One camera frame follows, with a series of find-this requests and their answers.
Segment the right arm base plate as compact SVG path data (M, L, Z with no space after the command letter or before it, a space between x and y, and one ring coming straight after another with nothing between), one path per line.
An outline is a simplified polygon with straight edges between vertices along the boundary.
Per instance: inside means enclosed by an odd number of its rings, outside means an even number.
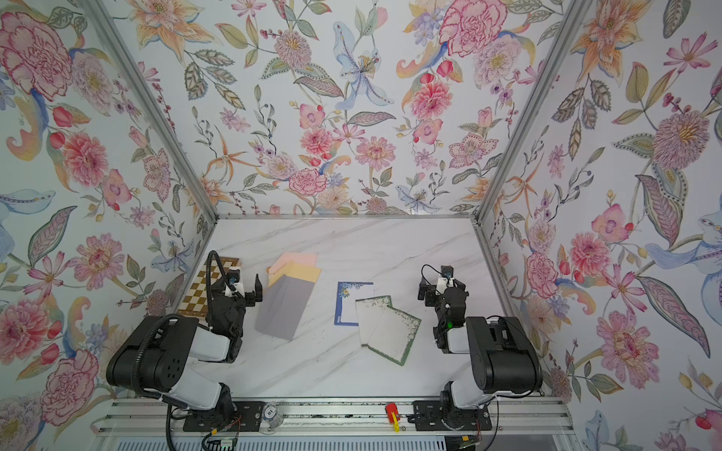
M461 409L451 401L417 400L408 420L417 431L489 431L494 427L488 409L475 406Z

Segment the green floral letter paper top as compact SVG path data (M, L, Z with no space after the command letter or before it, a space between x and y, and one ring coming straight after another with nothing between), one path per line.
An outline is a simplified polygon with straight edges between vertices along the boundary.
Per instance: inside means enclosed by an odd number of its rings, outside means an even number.
M398 366L404 366L422 320L393 307L387 308L373 328L368 347Z

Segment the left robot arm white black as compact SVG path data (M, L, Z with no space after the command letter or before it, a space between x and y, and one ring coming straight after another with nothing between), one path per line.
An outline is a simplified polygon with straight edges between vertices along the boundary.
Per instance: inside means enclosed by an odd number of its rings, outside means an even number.
M237 408L231 389L200 375L188 362L231 364L236 360L246 308L255 306L263 295L259 278L253 291L244 292L240 275L232 269L207 286L205 324L180 314L146 317L111 357L106 368L108 383L195 415L217 416L221 422L234 419Z

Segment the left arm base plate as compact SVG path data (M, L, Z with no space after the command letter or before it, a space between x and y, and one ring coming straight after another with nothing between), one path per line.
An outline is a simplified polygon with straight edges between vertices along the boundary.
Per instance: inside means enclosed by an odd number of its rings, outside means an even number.
M183 432L230 431L259 432L261 429L263 401L235 401L233 407L221 407L210 411L192 410L184 420Z

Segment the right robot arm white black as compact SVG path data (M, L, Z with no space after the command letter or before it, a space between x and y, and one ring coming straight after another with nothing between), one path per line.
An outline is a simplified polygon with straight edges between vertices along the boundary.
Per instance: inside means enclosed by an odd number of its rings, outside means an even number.
M451 266L434 270L431 282L420 271L417 298L436 315L434 342L442 353L465 355L470 370L449 381L440 394L441 408L450 413L477 410L496 398L526 398L541 390L543 370L519 319L467 313L469 293Z

